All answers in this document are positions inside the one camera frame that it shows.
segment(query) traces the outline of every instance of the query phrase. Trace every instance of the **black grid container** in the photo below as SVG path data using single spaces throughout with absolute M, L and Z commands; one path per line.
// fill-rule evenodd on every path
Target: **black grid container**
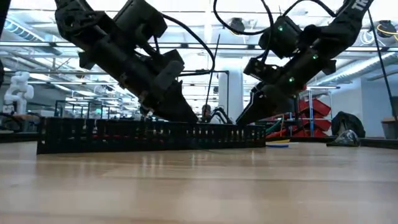
M 263 126 L 42 118 L 37 154 L 265 147 Z

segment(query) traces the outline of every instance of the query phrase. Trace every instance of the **wooden table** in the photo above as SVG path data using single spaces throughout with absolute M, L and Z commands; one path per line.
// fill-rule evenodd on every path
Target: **wooden table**
M 398 151 L 35 155 L 0 145 L 0 223 L 397 223 Z

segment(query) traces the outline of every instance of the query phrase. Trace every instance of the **white column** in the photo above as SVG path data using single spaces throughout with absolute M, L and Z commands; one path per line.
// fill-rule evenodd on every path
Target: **white column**
M 217 70 L 229 71 L 229 81 L 227 74 L 218 73 L 218 106 L 223 107 L 231 120 L 235 122 L 243 111 L 242 60 L 218 58 L 217 64 L 220 65 Z

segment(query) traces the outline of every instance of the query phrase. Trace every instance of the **trash bin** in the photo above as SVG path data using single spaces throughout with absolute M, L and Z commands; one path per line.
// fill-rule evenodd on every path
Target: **trash bin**
M 396 137 L 397 133 L 394 127 L 394 123 L 395 123 L 394 117 L 384 118 L 381 121 L 384 131 L 384 137 L 386 137 L 386 139 L 397 139 Z

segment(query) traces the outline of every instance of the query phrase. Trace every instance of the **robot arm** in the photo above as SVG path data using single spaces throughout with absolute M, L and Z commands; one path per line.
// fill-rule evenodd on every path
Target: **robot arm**
M 175 80 L 184 69 L 181 56 L 176 50 L 160 54 L 148 43 L 167 28 L 159 11 L 145 0 L 128 0 L 111 19 L 103 11 L 93 11 L 85 0 L 55 2 L 60 35 L 84 50 L 80 67 L 97 64 L 138 97 L 144 114 L 152 111 L 169 121 L 198 121 L 182 95 L 182 82 Z M 137 53 L 136 47 L 149 56 Z
M 345 0 L 335 19 L 328 26 L 310 25 L 300 30 L 289 17 L 275 22 L 271 50 L 279 57 L 292 57 L 283 67 L 266 65 L 250 59 L 244 73 L 261 82 L 251 91 L 251 102 L 236 120 L 246 125 L 278 113 L 292 111 L 289 98 L 302 91 L 305 84 L 320 71 L 336 72 L 333 60 L 352 46 L 362 28 L 362 20 L 373 0 Z M 270 30 L 260 38 L 264 49 L 269 42 Z

